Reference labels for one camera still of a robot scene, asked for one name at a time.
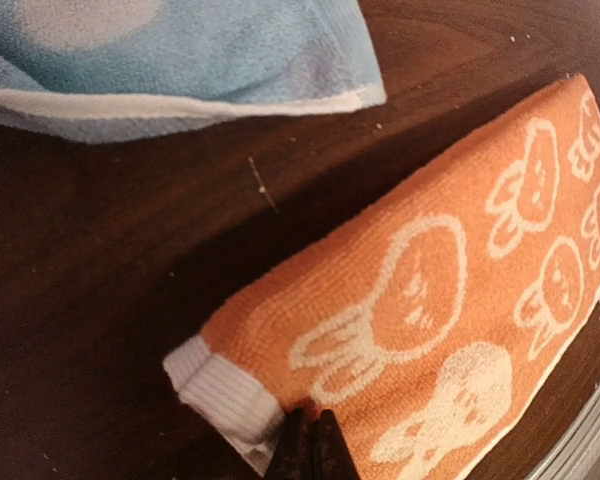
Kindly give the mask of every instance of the towel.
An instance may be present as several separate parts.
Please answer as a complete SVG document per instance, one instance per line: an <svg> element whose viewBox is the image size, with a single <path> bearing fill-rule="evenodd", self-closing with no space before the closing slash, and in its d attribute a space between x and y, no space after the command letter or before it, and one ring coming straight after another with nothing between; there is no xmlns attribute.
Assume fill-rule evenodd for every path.
<svg viewBox="0 0 600 480"><path fill-rule="evenodd" d="M0 1L0 124L98 143L385 93L356 0Z"/></svg>
<svg viewBox="0 0 600 480"><path fill-rule="evenodd" d="M363 479L461 479L599 299L600 112L577 76L234 295L164 368L260 474L312 399Z"/></svg>

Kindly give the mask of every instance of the scratch on table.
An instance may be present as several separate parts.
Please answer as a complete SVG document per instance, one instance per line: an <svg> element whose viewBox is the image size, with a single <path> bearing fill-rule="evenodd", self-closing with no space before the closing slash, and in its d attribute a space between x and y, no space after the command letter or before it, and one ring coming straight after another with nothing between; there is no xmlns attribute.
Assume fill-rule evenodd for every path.
<svg viewBox="0 0 600 480"><path fill-rule="evenodd" d="M267 187L264 186L264 182L262 181L260 172L258 172L258 169L256 168L256 162L253 160L253 157L249 157L248 160L249 160L249 165L251 166L251 171L253 172L253 176L256 177L256 180L259 185L258 191L264 195L264 197L267 199L267 202L269 202L269 205L271 205L271 208L273 208L273 211L276 213L280 213L278 210L278 206L276 205L276 202L273 201L273 198L271 198L271 195L269 194Z"/></svg>

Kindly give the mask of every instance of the white ribbed cuff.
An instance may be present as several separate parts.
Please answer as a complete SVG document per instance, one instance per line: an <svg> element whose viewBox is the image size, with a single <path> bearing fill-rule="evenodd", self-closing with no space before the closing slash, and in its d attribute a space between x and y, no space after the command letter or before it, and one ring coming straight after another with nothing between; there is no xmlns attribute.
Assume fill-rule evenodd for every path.
<svg viewBox="0 0 600 480"><path fill-rule="evenodd" d="M200 335L164 359L173 388L183 403L213 425L260 475L275 449L284 412L251 374L211 353Z"/></svg>

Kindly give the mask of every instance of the folded towel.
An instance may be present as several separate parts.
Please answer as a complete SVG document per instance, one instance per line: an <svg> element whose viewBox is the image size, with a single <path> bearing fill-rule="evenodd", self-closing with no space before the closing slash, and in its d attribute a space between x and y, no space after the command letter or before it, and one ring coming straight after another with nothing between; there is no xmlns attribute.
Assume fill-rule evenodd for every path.
<svg viewBox="0 0 600 480"><path fill-rule="evenodd" d="M86 142L382 103L356 0L0 1L0 123Z"/></svg>
<svg viewBox="0 0 600 480"><path fill-rule="evenodd" d="M464 478L599 298L600 113L578 76L233 296L164 367L259 473L310 397L363 479Z"/></svg>

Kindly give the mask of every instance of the dark brown wooden surface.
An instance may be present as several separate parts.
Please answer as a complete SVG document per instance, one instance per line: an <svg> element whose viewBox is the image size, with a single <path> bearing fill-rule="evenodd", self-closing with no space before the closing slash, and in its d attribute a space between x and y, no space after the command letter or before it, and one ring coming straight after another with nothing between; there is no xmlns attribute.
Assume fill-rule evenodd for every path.
<svg viewBox="0 0 600 480"><path fill-rule="evenodd" d="M0 127L0 479L253 478L178 404L163 356L534 90L583 71L600 103L600 0L361 6L386 106L98 147ZM600 310L471 478L528 473L599 378Z"/></svg>

